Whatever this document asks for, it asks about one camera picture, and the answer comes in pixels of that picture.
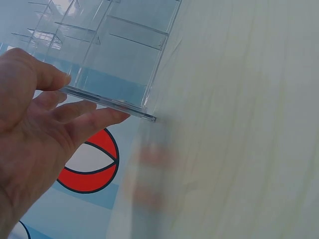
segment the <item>red and white circle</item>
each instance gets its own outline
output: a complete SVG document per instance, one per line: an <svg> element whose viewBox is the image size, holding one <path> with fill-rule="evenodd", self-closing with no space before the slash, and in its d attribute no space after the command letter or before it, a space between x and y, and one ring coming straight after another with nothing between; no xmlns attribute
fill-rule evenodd
<svg viewBox="0 0 319 239"><path fill-rule="evenodd" d="M76 193L95 193L111 183L119 168L119 150L104 129L82 144L65 165L58 182Z"/></svg>
<svg viewBox="0 0 319 239"><path fill-rule="evenodd" d="M22 222L18 222L14 226L8 239L31 239L31 237L25 225Z"/></svg>

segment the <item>acrylic compartment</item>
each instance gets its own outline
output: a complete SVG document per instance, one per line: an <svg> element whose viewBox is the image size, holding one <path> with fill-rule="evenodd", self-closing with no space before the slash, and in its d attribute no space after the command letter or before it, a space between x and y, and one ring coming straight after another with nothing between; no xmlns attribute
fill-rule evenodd
<svg viewBox="0 0 319 239"><path fill-rule="evenodd" d="M180 0L11 0L0 53L19 47L72 76L62 91L154 121L146 107Z"/></svg>

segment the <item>finger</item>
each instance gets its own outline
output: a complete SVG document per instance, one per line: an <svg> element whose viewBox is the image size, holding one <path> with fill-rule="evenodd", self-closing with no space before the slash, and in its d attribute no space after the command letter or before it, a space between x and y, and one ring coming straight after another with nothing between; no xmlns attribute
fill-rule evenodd
<svg viewBox="0 0 319 239"><path fill-rule="evenodd" d="M59 91L42 92L38 97L33 99L33 102L39 107L49 111L56 108L56 106L66 100L65 93Z"/></svg>
<svg viewBox="0 0 319 239"><path fill-rule="evenodd" d="M53 117L59 122L69 122L87 112L96 109L96 104L89 101L80 101L62 105L52 111Z"/></svg>
<svg viewBox="0 0 319 239"><path fill-rule="evenodd" d="M128 114L111 108L99 109L86 113L66 125L74 145L79 146L90 136L100 130L123 122L129 117Z"/></svg>
<svg viewBox="0 0 319 239"><path fill-rule="evenodd" d="M69 84L71 77L58 70L54 66L43 63L27 52L14 48L7 51L3 56L6 61L13 61L15 65L21 64L21 68L25 69L25 75L35 75L30 79L34 82L37 90L56 91Z"/></svg>
<svg viewBox="0 0 319 239"><path fill-rule="evenodd" d="M15 48L0 56L0 132L17 125L36 89L55 91L71 80L55 67Z"/></svg>

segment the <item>light blue surface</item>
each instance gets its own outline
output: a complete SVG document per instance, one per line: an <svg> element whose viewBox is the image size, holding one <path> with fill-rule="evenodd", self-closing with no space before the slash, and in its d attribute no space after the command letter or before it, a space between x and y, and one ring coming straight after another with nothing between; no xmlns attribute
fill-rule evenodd
<svg viewBox="0 0 319 239"><path fill-rule="evenodd" d="M63 187L58 182L55 182L52 188L60 192L66 193L72 197L76 197L86 202L101 206L103 208L113 209L119 186L116 184L110 183L106 188L102 189L101 191L96 193L91 193L91 194L81 194L81 193L72 192L66 189L65 187Z"/></svg>
<svg viewBox="0 0 319 239"><path fill-rule="evenodd" d="M52 238L38 232L37 230L33 229L32 227L29 227L26 224L24 224L24 225L27 228L27 230L29 231L31 239L52 239Z"/></svg>
<svg viewBox="0 0 319 239"><path fill-rule="evenodd" d="M22 222L54 239L102 239L111 210L50 188Z"/></svg>

